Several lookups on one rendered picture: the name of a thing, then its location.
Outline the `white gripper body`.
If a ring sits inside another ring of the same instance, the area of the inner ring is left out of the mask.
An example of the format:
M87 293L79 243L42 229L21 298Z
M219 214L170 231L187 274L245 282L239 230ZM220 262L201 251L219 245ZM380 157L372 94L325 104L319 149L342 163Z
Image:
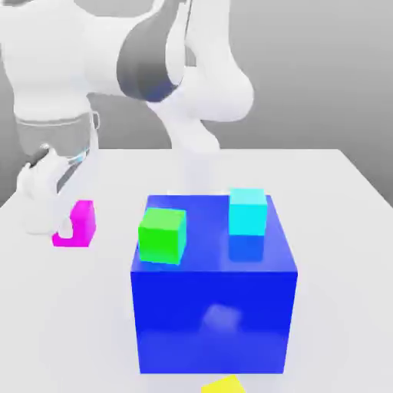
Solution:
M17 178L27 233L51 236L58 231L67 213L58 194L73 171L70 160L53 147L41 147L29 157Z

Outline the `small magenta cube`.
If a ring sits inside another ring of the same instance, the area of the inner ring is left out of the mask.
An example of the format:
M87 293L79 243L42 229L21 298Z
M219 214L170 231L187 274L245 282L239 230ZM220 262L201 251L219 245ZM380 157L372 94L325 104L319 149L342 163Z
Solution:
M92 200L79 200L74 205L70 219L73 229L71 238L62 238L58 233L52 236L55 247L86 248L89 247L96 231L94 202Z

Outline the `small green cube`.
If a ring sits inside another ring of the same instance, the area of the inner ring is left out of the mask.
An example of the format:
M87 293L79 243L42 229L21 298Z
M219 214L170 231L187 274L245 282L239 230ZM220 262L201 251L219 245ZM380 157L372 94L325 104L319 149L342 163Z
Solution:
M138 227L143 262L179 265L187 244L187 212L148 207Z

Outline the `small cyan cube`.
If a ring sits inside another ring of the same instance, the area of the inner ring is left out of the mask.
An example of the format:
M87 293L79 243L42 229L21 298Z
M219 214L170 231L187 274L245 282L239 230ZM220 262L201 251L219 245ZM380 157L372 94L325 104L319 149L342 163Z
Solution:
M265 236L268 203L264 189L231 188L229 234Z

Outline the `small yellow cube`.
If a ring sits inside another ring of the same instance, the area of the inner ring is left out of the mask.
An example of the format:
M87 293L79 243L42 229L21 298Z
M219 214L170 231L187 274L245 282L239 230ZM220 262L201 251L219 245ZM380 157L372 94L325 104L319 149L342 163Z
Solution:
M228 375L201 388L201 393L246 393L235 375Z

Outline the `large blue box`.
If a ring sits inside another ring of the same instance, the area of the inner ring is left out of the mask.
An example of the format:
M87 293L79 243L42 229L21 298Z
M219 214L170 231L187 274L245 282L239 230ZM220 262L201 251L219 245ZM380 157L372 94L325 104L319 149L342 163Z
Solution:
M187 212L178 266L134 257L130 280L143 374L280 374L298 270L273 201L263 238L228 234L225 195L151 195Z

